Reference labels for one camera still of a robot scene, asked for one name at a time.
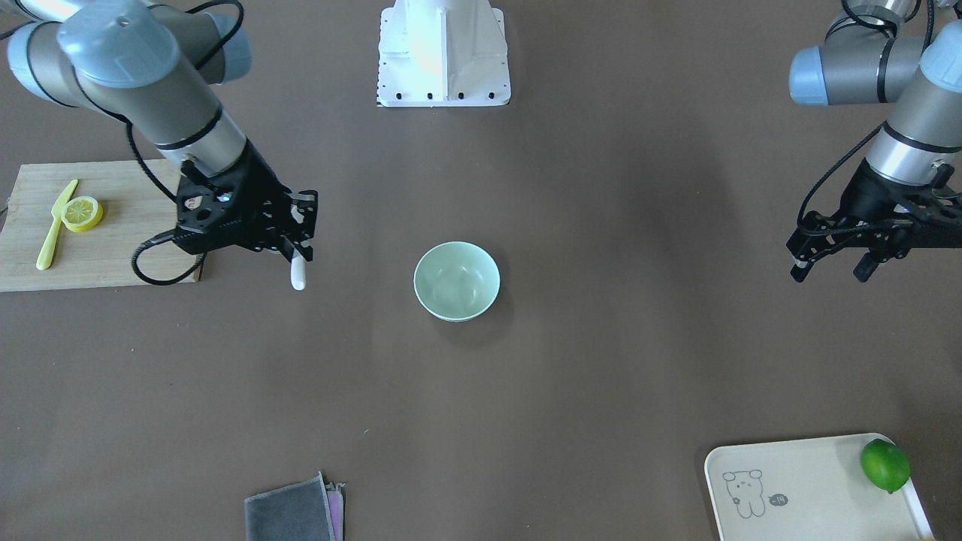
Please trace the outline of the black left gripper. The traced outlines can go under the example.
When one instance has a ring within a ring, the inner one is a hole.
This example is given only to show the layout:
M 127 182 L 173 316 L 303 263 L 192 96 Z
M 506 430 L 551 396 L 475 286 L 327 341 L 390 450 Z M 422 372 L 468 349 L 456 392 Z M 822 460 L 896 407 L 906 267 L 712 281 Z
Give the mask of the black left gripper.
M 865 253 L 856 264 L 853 275 L 862 283 L 886 266 L 890 256 L 907 250 L 959 249 L 960 193 L 948 187 L 954 168 L 938 165 L 934 173 L 930 183 L 906 185 L 883 177 L 862 160 L 834 220 L 808 211 L 789 237 L 793 280 L 803 282 L 817 261 L 849 247 L 880 251 Z

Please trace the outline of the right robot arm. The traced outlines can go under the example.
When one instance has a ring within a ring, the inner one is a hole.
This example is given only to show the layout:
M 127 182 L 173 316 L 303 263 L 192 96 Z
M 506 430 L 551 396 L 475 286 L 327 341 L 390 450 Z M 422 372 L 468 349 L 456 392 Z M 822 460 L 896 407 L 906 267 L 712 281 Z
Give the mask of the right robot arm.
M 313 259 L 317 194 L 282 184 L 213 85 L 250 72 L 243 17 L 161 1 L 4 1 L 27 17 L 8 62 L 34 95 L 134 128 L 180 171 L 165 239 L 199 255 L 227 246 Z

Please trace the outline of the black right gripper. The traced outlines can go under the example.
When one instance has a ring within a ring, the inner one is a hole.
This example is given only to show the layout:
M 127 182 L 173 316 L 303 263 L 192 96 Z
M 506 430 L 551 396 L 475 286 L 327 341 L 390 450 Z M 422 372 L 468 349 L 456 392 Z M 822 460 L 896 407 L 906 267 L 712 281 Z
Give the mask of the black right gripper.
M 227 246 L 274 250 L 313 261 L 319 195 L 293 192 L 251 141 L 221 174 L 207 176 L 189 159 L 180 165 L 175 243 L 190 254 Z

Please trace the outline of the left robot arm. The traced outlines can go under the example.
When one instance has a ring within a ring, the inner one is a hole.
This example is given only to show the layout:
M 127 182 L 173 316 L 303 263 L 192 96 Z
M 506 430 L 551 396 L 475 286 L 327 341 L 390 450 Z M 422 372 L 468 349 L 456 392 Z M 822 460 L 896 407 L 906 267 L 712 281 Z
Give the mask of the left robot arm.
M 893 110 L 860 141 L 868 152 L 838 209 L 825 216 L 801 204 L 786 244 L 797 282 L 843 249 L 865 249 L 853 275 L 866 282 L 912 249 L 961 243 L 960 194 L 948 184 L 960 168 L 960 21 L 936 32 L 936 3 L 928 1 L 925 34 L 904 37 L 918 1 L 841 6 L 824 43 L 791 62 L 791 99 L 817 107 L 889 103 Z

